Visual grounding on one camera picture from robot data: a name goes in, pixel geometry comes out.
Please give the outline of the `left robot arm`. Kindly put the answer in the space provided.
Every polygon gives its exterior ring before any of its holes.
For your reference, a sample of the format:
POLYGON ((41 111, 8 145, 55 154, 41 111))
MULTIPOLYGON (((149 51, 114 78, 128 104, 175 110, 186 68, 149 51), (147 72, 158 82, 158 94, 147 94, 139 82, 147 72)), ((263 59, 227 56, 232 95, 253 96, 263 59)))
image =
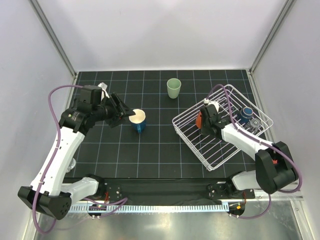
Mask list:
POLYGON ((76 150, 97 122, 104 121, 114 128, 135 115, 115 92, 108 94, 106 88, 104 83, 78 86, 79 98, 73 106, 60 119, 53 118, 57 134, 52 148, 31 184, 22 186, 17 194, 33 214, 61 220, 78 201, 104 198, 106 186, 102 177, 87 174, 67 187, 63 186, 63 180, 76 150))

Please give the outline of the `orange mug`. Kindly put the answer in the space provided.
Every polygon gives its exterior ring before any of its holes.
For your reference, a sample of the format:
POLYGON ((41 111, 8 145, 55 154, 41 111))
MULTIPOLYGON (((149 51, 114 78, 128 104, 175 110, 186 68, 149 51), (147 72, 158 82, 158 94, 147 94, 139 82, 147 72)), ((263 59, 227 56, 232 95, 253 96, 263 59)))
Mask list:
POLYGON ((195 125, 197 126, 198 129, 202 128, 202 113, 199 111, 196 119, 195 119, 195 125))

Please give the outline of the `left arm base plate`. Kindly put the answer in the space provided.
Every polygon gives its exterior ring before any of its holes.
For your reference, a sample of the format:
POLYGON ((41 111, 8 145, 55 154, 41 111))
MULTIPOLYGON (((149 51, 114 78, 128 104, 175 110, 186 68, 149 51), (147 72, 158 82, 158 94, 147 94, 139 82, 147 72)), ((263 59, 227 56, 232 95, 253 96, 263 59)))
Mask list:
POLYGON ((118 184, 105 184, 106 200, 108 202, 120 201, 122 197, 122 187, 118 184))

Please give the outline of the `clear faceted glass cup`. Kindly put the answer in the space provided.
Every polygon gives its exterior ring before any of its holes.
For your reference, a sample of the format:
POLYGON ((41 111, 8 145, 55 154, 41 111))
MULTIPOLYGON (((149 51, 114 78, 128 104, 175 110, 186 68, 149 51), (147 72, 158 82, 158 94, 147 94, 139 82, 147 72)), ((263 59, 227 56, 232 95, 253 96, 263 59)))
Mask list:
POLYGON ((249 133, 256 134, 261 126, 261 121, 258 118, 252 118, 248 121, 248 123, 244 126, 244 129, 249 133))

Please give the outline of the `dark blue cup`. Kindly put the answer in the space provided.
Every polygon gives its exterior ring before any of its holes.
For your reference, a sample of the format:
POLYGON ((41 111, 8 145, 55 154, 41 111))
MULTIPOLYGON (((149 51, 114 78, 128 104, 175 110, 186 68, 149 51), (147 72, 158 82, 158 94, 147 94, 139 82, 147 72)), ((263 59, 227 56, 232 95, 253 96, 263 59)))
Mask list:
POLYGON ((253 116, 253 109, 245 106, 241 108, 237 114, 237 122, 240 125, 247 124, 253 116))

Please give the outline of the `blue mug cream inside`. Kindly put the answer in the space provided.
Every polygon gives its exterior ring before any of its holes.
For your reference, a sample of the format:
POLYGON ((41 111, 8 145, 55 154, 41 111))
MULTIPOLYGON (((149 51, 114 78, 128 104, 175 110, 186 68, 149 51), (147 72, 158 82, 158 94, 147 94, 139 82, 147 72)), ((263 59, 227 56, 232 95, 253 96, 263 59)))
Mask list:
POLYGON ((132 127, 141 134, 143 130, 146 128, 146 113, 141 109, 134 109, 133 112, 135 115, 131 115, 129 117, 129 121, 132 127))

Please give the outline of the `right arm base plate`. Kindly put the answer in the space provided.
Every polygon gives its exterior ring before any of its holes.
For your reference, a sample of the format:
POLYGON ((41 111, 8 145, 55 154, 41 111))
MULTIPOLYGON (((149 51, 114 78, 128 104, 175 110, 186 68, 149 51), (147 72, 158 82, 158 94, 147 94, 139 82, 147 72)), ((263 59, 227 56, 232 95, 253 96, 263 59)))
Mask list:
POLYGON ((208 197, 211 200, 225 200, 229 198, 225 182, 209 184, 207 190, 208 197))

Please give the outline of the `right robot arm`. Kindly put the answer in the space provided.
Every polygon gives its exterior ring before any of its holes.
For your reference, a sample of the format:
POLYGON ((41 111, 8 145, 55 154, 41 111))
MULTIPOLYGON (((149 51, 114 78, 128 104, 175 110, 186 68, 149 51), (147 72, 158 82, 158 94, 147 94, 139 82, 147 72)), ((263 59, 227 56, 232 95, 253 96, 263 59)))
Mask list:
POLYGON ((213 104, 200 109, 201 133, 211 135, 230 143, 250 156, 255 162, 255 170, 239 172, 230 177, 225 192, 230 198, 237 198, 243 190, 260 188, 267 194, 283 190, 287 185, 301 180, 301 173, 292 160, 288 146, 283 142, 265 141, 246 131, 231 116, 221 117, 213 104))

